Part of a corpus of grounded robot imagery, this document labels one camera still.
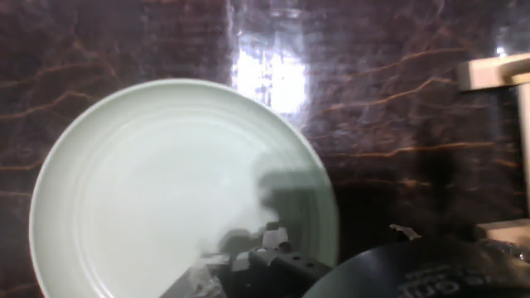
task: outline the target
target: plate rim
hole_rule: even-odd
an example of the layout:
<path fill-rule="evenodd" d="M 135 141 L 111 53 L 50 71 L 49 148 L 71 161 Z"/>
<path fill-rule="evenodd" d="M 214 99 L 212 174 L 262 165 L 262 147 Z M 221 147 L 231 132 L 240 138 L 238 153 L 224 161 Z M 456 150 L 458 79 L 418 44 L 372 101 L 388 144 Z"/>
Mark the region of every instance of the plate rim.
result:
<path fill-rule="evenodd" d="M 330 233 L 334 232 L 331 237 L 334 239 L 333 243 L 335 244 L 335 247 L 332 248 L 334 257 L 333 257 L 333 263 L 334 265 L 337 265 L 337 262 L 339 260 L 339 234 L 340 234 L 340 221 L 339 221 L 339 210 L 335 198 L 335 192 L 333 191 L 333 185 L 331 184 L 330 177 L 328 176 L 327 170 L 324 167 L 324 164 L 318 154 L 316 153 L 313 146 L 309 143 L 309 141 L 304 137 L 301 132 L 295 128 L 292 124 L 290 124 L 286 119 L 282 118 L 280 115 L 278 115 L 276 112 L 274 112 L 270 107 L 265 105 L 264 103 L 253 100 L 247 96 L 242 95 L 237 90 L 231 89 L 229 86 L 226 86 L 224 84 L 211 82 L 204 79 L 156 79 L 140 84 L 135 84 L 129 87 L 126 87 L 124 89 L 120 89 L 114 93 L 111 93 L 102 99 L 100 99 L 97 103 L 91 105 L 86 110 L 84 110 L 72 123 L 68 125 L 68 127 L 61 133 L 61 135 L 57 138 L 57 140 L 54 142 L 51 149 L 48 151 L 46 155 L 46 159 L 42 162 L 41 169 L 39 170 L 39 175 L 37 176 L 35 186 L 33 188 L 33 192 L 31 195 L 31 203 L 30 203 L 30 213 L 29 213 L 29 232 L 28 232 L 28 238 L 29 238 L 29 244 L 30 244 L 30 254 L 31 254 L 31 264 L 33 266 L 33 271 L 35 272 L 37 282 L 39 284 L 39 287 L 42 291 L 42 294 L 45 298 L 50 298 L 50 295 L 48 294 L 48 290 L 46 289 L 44 280 L 42 278 L 41 269 L 39 268 L 38 262 L 37 262 L 37 256 L 36 256 L 36 249 L 35 249 L 35 241 L 34 239 L 34 223 L 35 223 L 35 205 L 36 205 L 36 197 L 39 193 L 39 189 L 41 186 L 41 182 L 43 179 L 44 174 L 46 173 L 46 168 L 48 167 L 48 164 L 51 162 L 51 159 L 55 155 L 55 152 L 57 151 L 57 148 L 61 145 L 61 143 L 65 140 L 65 138 L 71 133 L 72 130 L 74 130 L 75 127 L 77 127 L 82 121 L 84 121 L 85 118 L 87 118 L 91 113 L 94 113 L 96 110 L 102 108 L 105 104 L 110 103 L 111 101 L 115 99 L 119 99 L 124 95 L 133 93 L 135 91 L 141 90 L 141 89 L 148 89 L 152 87 L 157 86 L 164 86 L 164 85 L 194 85 L 194 86 L 200 86 L 200 87 L 206 87 L 210 89 L 217 89 L 222 90 L 225 92 L 229 92 L 234 96 L 240 97 L 242 99 L 247 99 L 251 101 L 252 103 L 255 103 L 261 108 L 265 108 L 270 114 L 274 115 L 274 117 L 278 120 L 280 120 L 284 125 L 286 125 L 298 138 L 298 140 L 304 145 L 304 147 L 307 149 L 307 151 L 311 154 L 311 157 L 313 161 L 318 165 L 319 168 L 323 170 L 324 173 L 324 179 L 325 183 L 330 187 L 330 194 L 332 202 L 330 204 L 330 207 L 333 209 L 332 212 L 335 214 L 334 219 L 330 219 L 335 221 L 335 231 L 330 231 Z"/>

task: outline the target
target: beige object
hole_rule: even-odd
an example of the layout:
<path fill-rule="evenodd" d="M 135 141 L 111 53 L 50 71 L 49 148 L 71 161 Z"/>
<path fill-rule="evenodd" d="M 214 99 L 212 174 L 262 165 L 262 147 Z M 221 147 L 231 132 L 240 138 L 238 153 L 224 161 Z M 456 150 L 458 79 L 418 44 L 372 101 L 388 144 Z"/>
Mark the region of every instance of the beige object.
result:
<path fill-rule="evenodd" d="M 530 247 L 530 219 L 482 223 L 477 227 L 482 237 Z"/>
<path fill-rule="evenodd" d="M 461 91 L 517 85 L 521 143 L 527 190 L 530 190 L 530 54 L 473 60 L 456 68 Z M 527 197 L 530 208 L 530 196 Z"/>

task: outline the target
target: ceramic plate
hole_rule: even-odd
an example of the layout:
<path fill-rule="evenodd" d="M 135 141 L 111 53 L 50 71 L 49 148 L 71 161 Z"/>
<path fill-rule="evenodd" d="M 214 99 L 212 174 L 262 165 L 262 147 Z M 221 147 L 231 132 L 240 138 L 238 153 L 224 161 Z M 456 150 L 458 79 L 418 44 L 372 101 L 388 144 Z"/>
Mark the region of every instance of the ceramic plate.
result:
<path fill-rule="evenodd" d="M 337 211 L 304 137 L 219 84 L 170 79 L 112 94 L 51 149 L 31 202 L 46 297 L 159 297 L 205 252 L 283 226 L 334 265 Z"/>

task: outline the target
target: black plastic part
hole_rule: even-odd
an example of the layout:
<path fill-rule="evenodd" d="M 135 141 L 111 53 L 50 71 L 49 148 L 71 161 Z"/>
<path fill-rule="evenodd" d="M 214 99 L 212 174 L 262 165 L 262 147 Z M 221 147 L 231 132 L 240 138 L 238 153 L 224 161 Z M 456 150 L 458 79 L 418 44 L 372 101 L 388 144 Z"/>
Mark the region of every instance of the black plastic part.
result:
<path fill-rule="evenodd" d="M 303 297 L 530 297 L 530 268 L 513 256 L 473 243 L 418 239 L 361 253 Z"/>
<path fill-rule="evenodd" d="M 229 298 L 300 298 L 330 270 L 298 252 L 254 248 L 248 259 L 233 262 L 230 286 L 225 290 Z"/>

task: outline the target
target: countertop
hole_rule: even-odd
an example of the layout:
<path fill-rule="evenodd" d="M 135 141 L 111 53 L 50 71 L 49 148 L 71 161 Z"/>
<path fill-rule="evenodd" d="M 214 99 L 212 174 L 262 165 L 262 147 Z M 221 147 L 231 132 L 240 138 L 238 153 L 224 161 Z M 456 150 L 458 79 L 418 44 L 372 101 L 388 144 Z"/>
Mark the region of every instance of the countertop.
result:
<path fill-rule="evenodd" d="M 511 89 L 460 94 L 460 62 L 530 49 L 517 0 L 0 0 L 0 297 L 41 296 L 31 192 L 65 128 L 162 78 L 227 84 L 300 129 L 340 209 L 341 260 L 389 224 L 466 237 L 528 216 Z"/>

